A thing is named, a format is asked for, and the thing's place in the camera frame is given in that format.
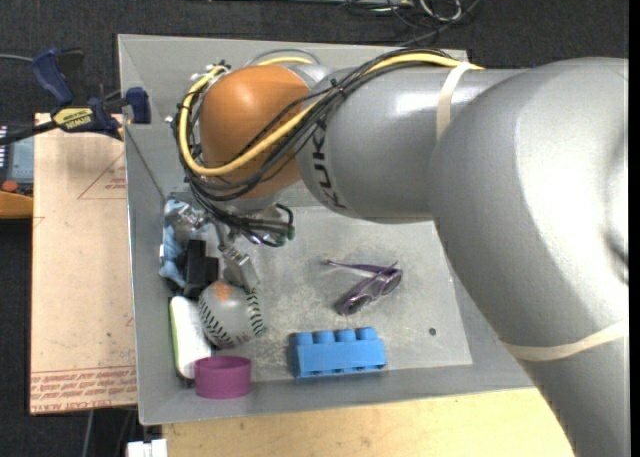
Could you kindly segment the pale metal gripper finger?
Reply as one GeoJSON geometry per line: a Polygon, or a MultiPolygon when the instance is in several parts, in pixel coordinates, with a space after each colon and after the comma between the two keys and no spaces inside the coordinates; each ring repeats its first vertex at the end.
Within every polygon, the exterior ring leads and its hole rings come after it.
{"type": "Polygon", "coordinates": [[[234,247],[221,249],[224,262],[223,277],[235,286],[242,287],[247,293],[256,290],[260,280],[247,254],[242,254],[234,247]]]}
{"type": "Polygon", "coordinates": [[[179,235],[191,235],[202,228],[202,218],[189,203],[169,199],[168,200],[168,225],[179,235]]]}

